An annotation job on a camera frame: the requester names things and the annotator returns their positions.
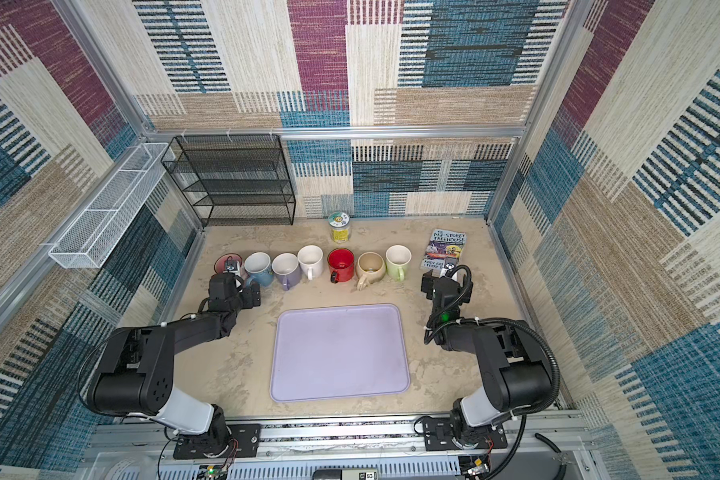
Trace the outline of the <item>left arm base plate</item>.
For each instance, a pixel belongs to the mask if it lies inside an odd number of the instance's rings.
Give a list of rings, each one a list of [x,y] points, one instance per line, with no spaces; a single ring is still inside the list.
[[[253,458],[259,448],[260,424],[227,424],[220,440],[204,435],[180,435],[174,447],[175,460]]]

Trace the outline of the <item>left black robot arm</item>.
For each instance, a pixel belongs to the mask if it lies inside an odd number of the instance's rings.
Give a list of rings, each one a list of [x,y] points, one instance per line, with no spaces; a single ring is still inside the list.
[[[234,444],[223,409],[174,385],[174,357],[228,337],[240,312],[260,305],[257,281],[213,275],[197,312],[156,326],[114,330],[103,342],[82,403],[99,415],[139,417],[170,428],[177,446],[194,458],[220,456]]]

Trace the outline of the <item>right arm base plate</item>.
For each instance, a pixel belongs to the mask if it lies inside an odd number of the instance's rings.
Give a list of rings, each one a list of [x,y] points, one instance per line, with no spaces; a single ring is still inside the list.
[[[413,423],[416,435],[422,436],[426,451],[487,450],[508,447],[507,437],[492,427],[456,427],[450,418],[423,415]]]

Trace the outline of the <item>lavender mug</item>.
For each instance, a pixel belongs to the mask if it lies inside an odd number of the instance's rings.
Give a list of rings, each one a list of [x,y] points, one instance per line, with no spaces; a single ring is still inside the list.
[[[285,291],[293,289],[302,278],[302,271],[297,256],[293,253],[282,253],[272,261],[273,273]]]

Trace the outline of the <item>blue flowered mug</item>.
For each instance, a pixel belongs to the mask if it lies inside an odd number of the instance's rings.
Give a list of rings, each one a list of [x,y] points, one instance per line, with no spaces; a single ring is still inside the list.
[[[247,273],[246,284],[257,283],[260,287],[269,287],[274,280],[271,268],[271,258],[266,252],[255,252],[244,260],[244,270]]]

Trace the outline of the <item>light green mug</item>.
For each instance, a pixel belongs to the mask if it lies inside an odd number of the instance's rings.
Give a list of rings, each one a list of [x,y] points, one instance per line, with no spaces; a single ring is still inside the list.
[[[404,245],[392,245],[385,253],[386,273],[394,281],[404,282],[412,260],[411,251]]]

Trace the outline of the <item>red mug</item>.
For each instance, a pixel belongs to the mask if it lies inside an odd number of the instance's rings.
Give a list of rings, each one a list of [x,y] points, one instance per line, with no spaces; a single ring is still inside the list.
[[[327,258],[330,269],[330,281],[333,284],[349,282],[354,277],[355,256],[351,250],[336,248]]]

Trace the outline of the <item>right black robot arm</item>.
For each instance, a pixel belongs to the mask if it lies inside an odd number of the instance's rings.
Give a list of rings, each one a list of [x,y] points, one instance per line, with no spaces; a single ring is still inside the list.
[[[456,400],[449,414],[451,438],[459,448],[478,446],[504,422],[552,406],[561,382],[552,349],[527,322],[461,314],[472,291],[471,270],[465,265],[439,277],[422,275],[421,292],[432,302],[423,342],[472,354],[479,369],[480,386]]]

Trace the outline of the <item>pink patterned mug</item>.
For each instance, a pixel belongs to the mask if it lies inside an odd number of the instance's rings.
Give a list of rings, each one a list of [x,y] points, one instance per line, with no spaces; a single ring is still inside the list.
[[[214,263],[214,272],[216,274],[231,273],[243,278],[243,259],[237,253],[224,254],[219,257]]]

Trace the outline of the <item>white mug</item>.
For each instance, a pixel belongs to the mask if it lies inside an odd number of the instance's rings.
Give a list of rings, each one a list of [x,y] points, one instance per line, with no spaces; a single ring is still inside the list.
[[[324,271],[324,253],[317,245],[306,245],[302,247],[297,259],[302,273],[308,281],[319,278]]]

